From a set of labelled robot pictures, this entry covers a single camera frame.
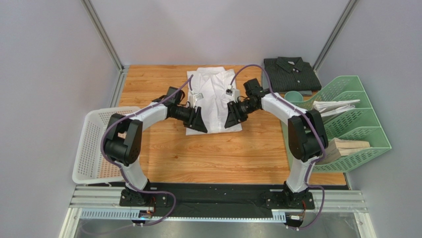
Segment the wooden surface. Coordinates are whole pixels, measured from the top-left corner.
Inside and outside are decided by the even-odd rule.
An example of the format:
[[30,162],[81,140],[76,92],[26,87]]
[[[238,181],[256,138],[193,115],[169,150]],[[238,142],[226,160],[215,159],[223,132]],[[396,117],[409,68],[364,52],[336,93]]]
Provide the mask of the wooden surface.
[[[169,86],[182,85],[186,71],[204,66],[215,65],[130,66],[119,105],[145,107]],[[242,67],[223,66],[235,72]],[[260,69],[248,68],[236,78],[241,95],[245,95],[243,83],[253,78],[261,81]],[[142,135],[142,169],[154,182],[283,183],[290,169],[280,121],[260,110],[249,115],[242,129],[186,136],[181,121],[158,122]],[[311,183],[346,184],[342,173],[314,173]]]

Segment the folded dark shirt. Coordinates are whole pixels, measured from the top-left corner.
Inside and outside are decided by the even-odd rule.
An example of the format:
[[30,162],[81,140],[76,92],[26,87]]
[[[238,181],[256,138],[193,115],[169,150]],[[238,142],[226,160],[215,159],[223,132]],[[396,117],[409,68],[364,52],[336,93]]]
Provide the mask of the folded dark shirt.
[[321,90],[321,84],[314,70],[301,57],[264,59],[274,92]]

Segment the white laundry basket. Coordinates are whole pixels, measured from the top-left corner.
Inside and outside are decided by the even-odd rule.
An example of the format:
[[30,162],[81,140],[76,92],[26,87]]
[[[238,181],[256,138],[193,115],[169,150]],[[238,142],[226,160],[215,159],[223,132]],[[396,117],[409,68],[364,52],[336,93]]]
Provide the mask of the white laundry basket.
[[75,183],[93,184],[123,180],[118,167],[102,156],[101,137],[106,131],[111,115],[129,114],[139,109],[138,107],[105,108],[86,115],[73,167],[72,178]]

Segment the gray wall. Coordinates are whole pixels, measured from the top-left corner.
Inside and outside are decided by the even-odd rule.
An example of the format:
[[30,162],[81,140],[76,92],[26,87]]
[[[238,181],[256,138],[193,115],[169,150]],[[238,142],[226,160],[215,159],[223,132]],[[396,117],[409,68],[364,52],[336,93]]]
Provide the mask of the gray wall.
[[420,0],[361,0],[318,73],[324,84],[358,75],[393,147],[350,173],[379,238],[422,233],[421,10]]
[[55,238],[84,116],[117,70],[78,0],[2,0],[0,32],[0,237]]
[[313,64],[348,0],[93,0],[124,64]]

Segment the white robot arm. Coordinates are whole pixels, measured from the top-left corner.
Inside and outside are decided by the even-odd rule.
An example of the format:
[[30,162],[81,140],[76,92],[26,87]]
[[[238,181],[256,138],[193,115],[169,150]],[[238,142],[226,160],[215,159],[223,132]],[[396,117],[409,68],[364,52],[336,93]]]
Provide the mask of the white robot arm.
[[[305,122],[304,116],[306,115],[310,119],[326,148],[328,141],[322,118],[318,111],[306,111],[292,104],[282,103],[268,90],[264,90],[257,79],[249,80],[244,86],[248,97],[243,101],[238,100],[240,93],[237,89],[228,88],[226,91],[226,94],[232,97],[232,101],[227,104],[228,116],[225,127],[228,128],[246,121],[248,114],[256,110],[267,111],[288,125],[289,149],[296,159],[293,161],[290,175],[285,182],[283,200],[286,206],[297,207],[309,190],[307,184],[312,170],[310,167],[313,166],[312,162],[321,155],[321,147],[314,134],[306,131],[309,126]],[[170,87],[167,95],[154,100],[150,106],[160,102],[163,98],[169,97],[175,90],[175,88]],[[148,184],[148,179],[143,174],[138,160],[142,131],[158,121],[171,117],[182,120],[188,128],[207,132],[202,121],[201,108],[179,106],[181,97],[182,93],[176,94],[165,103],[145,110],[131,117],[131,119],[124,120],[106,135],[105,153],[115,163],[122,166],[122,174],[125,176],[125,180],[129,182],[127,184],[129,189],[131,189],[131,186],[135,186],[143,190]],[[114,114],[108,125],[112,125],[122,117],[124,115]],[[125,132],[126,138],[118,136],[119,133]]]

